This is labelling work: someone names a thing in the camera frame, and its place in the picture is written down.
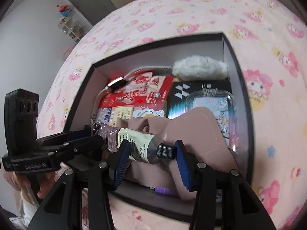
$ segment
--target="colorful items on shelf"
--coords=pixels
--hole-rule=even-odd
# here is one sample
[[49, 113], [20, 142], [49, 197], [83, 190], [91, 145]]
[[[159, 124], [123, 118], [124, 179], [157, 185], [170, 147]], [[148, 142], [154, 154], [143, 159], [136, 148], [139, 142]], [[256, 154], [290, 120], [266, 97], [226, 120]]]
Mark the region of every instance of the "colorful items on shelf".
[[84, 29], [71, 17], [62, 17], [58, 27], [77, 43], [85, 35]]
[[69, 4], [57, 5], [58, 11], [62, 16], [68, 17], [69, 13], [73, 10]]

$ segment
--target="plastic packaging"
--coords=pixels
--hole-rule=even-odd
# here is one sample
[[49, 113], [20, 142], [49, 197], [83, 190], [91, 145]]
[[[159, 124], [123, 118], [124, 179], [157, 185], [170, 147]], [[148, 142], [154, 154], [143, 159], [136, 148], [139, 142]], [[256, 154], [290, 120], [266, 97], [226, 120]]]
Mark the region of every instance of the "plastic packaging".
[[235, 152], [238, 146], [238, 135], [233, 95], [228, 91], [218, 89], [203, 89], [202, 91], [192, 92], [186, 99], [185, 112], [201, 106], [205, 106], [212, 111], [226, 145]]
[[103, 123], [94, 123], [91, 131], [93, 134], [103, 137], [105, 140], [104, 147], [110, 152], [116, 152], [122, 141], [127, 139], [131, 143], [130, 160], [156, 164], [159, 158], [175, 158], [175, 148], [163, 144], [162, 138], [159, 135], [112, 127]]

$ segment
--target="white wall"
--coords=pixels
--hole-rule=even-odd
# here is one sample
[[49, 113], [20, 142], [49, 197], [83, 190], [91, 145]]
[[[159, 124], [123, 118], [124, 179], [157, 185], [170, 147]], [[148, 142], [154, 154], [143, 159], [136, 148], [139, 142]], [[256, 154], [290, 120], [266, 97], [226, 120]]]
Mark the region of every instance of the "white wall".
[[[63, 64], [61, 55], [74, 44], [57, 27], [61, 15], [56, 5], [65, 0], [24, 0], [0, 22], [0, 155], [7, 152], [3, 111], [8, 92], [23, 88], [44, 102], [56, 73]], [[13, 189], [0, 175], [0, 204], [16, 213]]]

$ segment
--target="card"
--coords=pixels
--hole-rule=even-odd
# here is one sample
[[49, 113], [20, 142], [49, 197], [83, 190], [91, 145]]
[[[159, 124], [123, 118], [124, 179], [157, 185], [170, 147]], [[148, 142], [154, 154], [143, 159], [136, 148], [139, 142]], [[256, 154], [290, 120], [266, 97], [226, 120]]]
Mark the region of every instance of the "card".
[[131, 119], [133, 107], [133, 105], [113, 107], [111, 111], [110, 121], [108, 123], [109, 126], [115, 127], [118, 118]]

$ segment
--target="person's hand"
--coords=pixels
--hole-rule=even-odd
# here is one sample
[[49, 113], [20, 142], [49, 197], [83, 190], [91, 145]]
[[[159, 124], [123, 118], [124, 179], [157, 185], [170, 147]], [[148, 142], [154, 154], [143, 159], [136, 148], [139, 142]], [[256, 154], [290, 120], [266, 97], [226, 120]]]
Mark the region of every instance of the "person's hand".
[[20, 186], [15, 179], [14, 172], [13, 171], [6, 171], [3, 167], [2, 162], [0, 162], [0, 163], [1, 163], [2, 175], [3, 175], [4, 179], [7, 181], [7, 183], [10, 184], [13, 187], [13, 189], [15, 189], [16, 191], [21, 191]]
[[[44, 179], [40, 181], [40, 190], [37, 193], [38, 198], [44, 199], [46, 197], [50, 189], [55, 184], [54, 180], [55, 174], [56, 172], [45, 173]], [[19, 186], [31, 187], [31, 183], [27, 177], [16, 174], [15, 172], [14, 172], [14, 177]]]

